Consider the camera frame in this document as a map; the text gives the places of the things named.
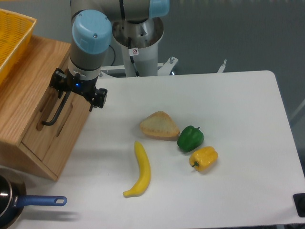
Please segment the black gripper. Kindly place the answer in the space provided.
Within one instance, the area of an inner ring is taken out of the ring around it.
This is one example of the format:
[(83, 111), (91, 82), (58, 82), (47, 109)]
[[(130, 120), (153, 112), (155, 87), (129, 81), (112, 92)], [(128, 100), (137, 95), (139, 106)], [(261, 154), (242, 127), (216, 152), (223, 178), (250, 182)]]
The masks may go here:
[(60, 99), (63, 92), (71, 91), (84, 97), (91, 104), (89, 111), (93, 108), (104, 107), (108, 90), (104, 88), (97, 89), (96, 82), (98, 77), (93, 79), (82, 79), (79, 73), (72, 75), (69, 71), (66, 75), (60, 68), (56, 68), (51, 76), (49, 87), (54, 88), (58, 92)]

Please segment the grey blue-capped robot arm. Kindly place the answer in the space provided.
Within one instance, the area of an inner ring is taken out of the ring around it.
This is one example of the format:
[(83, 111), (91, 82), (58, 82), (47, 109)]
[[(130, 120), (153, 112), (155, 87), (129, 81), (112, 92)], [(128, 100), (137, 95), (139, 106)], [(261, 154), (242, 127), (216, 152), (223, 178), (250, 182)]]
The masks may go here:
[(97, 89), (102, 61), (112, 40), (122, 49), (126, 76), (156, 76), (158, 43), (168, 14), (167, 0), (72, 0), (72, 40), (68, 70), (56, 69), (50, 87), (59, 97), (81, 95), (91, 107), (103, 107), (107, 90)]

